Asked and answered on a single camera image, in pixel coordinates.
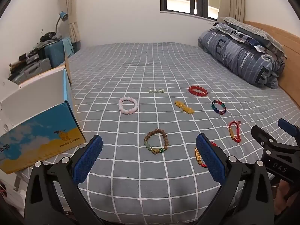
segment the red string bracelet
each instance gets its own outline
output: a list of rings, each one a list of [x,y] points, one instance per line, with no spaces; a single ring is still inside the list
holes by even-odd
[[[235,124],[235,125],[236,125],[236,135],[237,135],[237,136],[235,136],[235,135],[233,134],[233,130],[232,130],[232,128],[230,127],[232,124]],[[240,137],[240,127],[239,127],[240,124],[241,124],[241,121],[238,121],[238,122],[232,121],[232,122],[228,125],[230,136],[231,136],[232,140],[234,140],[234,141],[237,142],[237,143],[241,142],[241,137]]]
[[[196,160],[197,160],[198,164],[203,168],[207,168],[207,166],[202,162],[202,157],[197,148],[195,148],[195,155],[196,155]]]
[[[191,94],[196,95],[196,96],[207,96],[207,90],[200,87],[200,86],[192,85],[188,88],[188,91]]]

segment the cardboard box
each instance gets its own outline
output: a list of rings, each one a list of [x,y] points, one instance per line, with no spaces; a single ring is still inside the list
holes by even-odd
[[[7,174],[86,142],[76,120],[65,65],[20,86],[1,102],[8,132],[0,136],[0,169]]]
[[[8,79],[0,79],[0,136],[6,133],[6,127],[4,128],[4,126],[5,123],[8,122],[3,114],[1,102],[17,90],[19,90],[19,88],[20,86]]]

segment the wooden headboard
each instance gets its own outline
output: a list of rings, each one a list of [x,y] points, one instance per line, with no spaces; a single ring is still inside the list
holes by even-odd
[[[300,38],[282,29],[256,22],[245,24],[262,29],[272,35],[284,47],[287,55],[285,67],[279,77],[279,86],[300,106]]]

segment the desk lamp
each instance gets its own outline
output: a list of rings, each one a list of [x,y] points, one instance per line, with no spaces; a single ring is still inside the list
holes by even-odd
[[[58,21],[57,21],[57,23],[56,23],[55,33],[57,33],[57,26],[58,26],[58,23],[59,23],[60,19],[61,19],[63,22],[65,22],[65,21],[68,20],[68,17],[69,17],[69,14],[68,14],[68,13],[65,13],[65,12],[63,12],[63,11],[61,11],[61,12],[59,13],[59,19],[58,19]]]

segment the hand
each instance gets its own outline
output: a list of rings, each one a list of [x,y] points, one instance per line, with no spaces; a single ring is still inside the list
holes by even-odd
[[[277,189],[276,198],[274,199],[274,211],[276,216],[278,216],[287,206],[290,207],[299,193],[296,192],[288,200],[285,200],[284,196],[289,192],[289,190],[289,183],[281,180]]]

